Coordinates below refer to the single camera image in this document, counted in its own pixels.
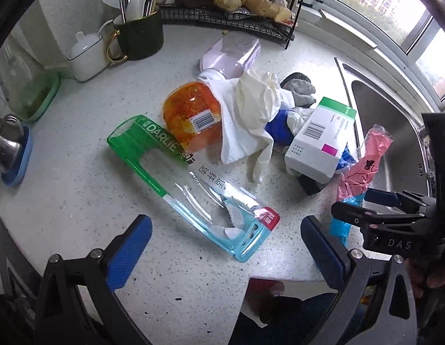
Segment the pink plastic bag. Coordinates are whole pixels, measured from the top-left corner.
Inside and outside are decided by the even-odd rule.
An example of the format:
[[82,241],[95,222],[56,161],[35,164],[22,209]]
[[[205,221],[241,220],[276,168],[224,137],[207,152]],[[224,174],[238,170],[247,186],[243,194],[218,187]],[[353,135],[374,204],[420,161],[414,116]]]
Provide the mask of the pink plastic bag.
[[378,172],[381,158],[388,151],[393,139],[381,125],[374,125],[363,142],[364,154],[339,178],[336,200],[359,206]]

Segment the stainless steel sink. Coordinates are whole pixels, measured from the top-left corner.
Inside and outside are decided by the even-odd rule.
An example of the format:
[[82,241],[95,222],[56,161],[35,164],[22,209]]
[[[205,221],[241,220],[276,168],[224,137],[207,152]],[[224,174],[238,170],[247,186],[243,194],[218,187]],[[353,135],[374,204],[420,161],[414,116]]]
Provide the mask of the stainless steel sink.
[[428,151],[429,139],[423,130],[423,122],[386,86],[338,58],[335,62],[349,105],[357,111],[357,144],[364,147],[363,140],[374,125],[384,127],[392,138],[370,187],[435,197],[434,163]]

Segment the blue plastic cap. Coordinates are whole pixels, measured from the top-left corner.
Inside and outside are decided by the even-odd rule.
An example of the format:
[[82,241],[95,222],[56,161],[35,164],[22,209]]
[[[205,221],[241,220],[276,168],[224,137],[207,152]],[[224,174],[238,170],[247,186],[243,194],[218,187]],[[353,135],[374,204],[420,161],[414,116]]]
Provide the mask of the blue plastic cap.
[[280,146],[289,146],[294,140],[294,135],[287,125],[288,114],[289,110],[279,110],[273,120],[264,127],[274,142]]

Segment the green plastic tray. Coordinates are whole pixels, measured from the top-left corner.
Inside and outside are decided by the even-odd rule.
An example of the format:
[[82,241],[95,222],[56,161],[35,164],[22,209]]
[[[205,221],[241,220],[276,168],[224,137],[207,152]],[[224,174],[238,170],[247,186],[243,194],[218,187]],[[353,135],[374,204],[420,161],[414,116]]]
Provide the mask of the green plastic tray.
[[10,94],[9,106],[21,120],[40,119],[59,90],[61,80],[57,72],[43,72]]

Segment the cream latex glove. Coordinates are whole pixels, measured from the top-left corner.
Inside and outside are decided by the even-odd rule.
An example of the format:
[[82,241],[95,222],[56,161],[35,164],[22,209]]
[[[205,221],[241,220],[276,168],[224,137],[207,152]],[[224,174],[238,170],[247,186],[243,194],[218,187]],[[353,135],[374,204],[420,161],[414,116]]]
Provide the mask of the cream latex glove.
[[236,85],[236,104],[243,127],[256,141],[261,150],[253,167],[253,182],[262,182],[264,170],[271,160],[274,139],[265,131],[281,104],[278,79],[273,72],[247,70]]

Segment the Darlie toothbrush blister pack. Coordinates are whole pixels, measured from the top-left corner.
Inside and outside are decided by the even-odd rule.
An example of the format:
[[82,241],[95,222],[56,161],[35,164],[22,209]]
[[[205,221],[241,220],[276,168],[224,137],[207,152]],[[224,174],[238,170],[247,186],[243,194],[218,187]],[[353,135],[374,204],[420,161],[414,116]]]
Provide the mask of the Darlie toothbrush blister pack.
[[118,157],[163,201],[205,237],[246,262],[280,221],[273,208],[229,181],[201,154],[143,114],[107,138]]

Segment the clear purple soap bottle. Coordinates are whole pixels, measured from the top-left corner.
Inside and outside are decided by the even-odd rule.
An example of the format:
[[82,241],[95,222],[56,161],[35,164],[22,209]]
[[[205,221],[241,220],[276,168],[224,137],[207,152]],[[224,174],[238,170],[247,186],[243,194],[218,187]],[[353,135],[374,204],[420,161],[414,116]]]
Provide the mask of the clear purple soap bottle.
[[198,80],[238,79],[250,69],[261,53],[258,38],[228,33],[213,44],[200,60]]

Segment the green white cardboard box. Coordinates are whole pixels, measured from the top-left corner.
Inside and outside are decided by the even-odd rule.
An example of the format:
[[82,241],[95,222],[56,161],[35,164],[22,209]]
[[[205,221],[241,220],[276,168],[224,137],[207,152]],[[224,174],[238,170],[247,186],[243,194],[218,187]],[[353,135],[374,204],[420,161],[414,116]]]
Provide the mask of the green white cardboard box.
[[321,184],[328,183],[354,133],[355,119],[355,109],[322,98],[286,151],[286,167]]

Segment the white ceramic sugar pot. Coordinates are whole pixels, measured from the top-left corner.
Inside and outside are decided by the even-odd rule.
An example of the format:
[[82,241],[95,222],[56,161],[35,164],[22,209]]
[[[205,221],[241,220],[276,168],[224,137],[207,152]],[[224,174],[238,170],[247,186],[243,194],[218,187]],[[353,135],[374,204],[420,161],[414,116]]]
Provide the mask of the white ceramic sugar pot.
[[78,31],[75,34],[76,43],[67,51],[66,58],[77,81],[88,81],[110,64],[105,53],[106,44],[102,30],[112,22],[112,20],[106,21],[95,33],[85,34]]

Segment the orange plastic cup container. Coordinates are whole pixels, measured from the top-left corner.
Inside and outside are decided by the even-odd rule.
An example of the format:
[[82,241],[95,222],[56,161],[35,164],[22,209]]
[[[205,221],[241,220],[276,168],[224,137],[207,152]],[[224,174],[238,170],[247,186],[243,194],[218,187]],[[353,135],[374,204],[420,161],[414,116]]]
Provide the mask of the orange plastic cup container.
[[183,84],[165,99],[162,117],[167,130],[190,153],[221,139],[221,106],[201,81]]

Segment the blue white plastic wrapper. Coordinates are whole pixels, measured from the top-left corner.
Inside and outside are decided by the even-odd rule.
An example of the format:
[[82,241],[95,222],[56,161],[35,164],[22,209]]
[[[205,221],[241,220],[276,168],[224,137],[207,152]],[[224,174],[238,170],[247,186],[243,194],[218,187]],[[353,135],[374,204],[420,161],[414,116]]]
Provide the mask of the blue white plastic wrapper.
[[[345,171],[350,169],[354,164],[356,164],[356,160],[350,154],[348,150],[348,146],[345,147],[342,156],[339,160],[339,163],[336,167],[336,174],[343,174]],[[358,195],[356,197],[344,198],[344,202],[348,202],[351,205],[356,205],[361,207],[363,204],[363,195]],[[329,227],[329,234],[331,236],[337,237],[343,245],[348,245],[348,236],[351,230],[351,225],[345,223],[343,221],[339,221],[335,218],[332,218],[331,225]]]

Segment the white paper towel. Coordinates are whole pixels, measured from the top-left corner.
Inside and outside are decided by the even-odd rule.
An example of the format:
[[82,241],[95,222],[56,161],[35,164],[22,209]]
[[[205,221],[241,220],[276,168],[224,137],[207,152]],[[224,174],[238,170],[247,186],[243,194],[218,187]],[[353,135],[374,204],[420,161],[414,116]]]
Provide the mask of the white paper towel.
[[[240,78],[205,81],[221,106],[221,161],[224,164],[234,163],[261,150],[261,144],[248,133],[240,119],[236,104],[236,85],[239,80]],[[280,110],[293,108],[295,102],[292,92],[282,89],[279,82],[278,86],[281,91]]]

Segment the grey black sock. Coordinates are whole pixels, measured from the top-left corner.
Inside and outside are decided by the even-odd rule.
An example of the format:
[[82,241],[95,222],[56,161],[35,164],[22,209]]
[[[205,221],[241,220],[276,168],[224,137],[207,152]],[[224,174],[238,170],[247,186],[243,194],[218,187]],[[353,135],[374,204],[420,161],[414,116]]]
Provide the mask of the grey black sock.
[[316,89],[310,79],[301,72],[294,72],[287,76],[280,83],[280,87],[292,92],[297,107],[309,108],[316,102],[313,96]]

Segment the blue coaster dish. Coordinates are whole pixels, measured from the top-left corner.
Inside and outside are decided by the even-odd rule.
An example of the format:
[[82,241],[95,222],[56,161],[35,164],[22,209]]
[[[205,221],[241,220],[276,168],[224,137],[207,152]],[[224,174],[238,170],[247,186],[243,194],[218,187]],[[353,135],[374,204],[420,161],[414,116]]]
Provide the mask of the blue coaster dish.
[[24,127],[24,147],[18,160],[8,170],[7,173],[2,174],[2,182],[9,187],[19,185],[24,178],[28,167],[29,159],[31,157],[33,147],[33,139],[29,127]]

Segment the dark green utensil mug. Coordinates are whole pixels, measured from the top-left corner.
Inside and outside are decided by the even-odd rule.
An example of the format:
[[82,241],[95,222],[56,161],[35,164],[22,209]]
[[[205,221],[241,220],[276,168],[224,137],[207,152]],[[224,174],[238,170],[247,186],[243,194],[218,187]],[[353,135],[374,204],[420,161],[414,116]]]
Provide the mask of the dark green utensil mug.
[[[160,9],[151,15],[124,23],[121,16],[113,20],[114,32],[105,47],[105,54],[111,63],[127,60],[137,61],[159,52],[164,44],[164,34]],[[117,40],[121,55],[114,57],[111,45]]]

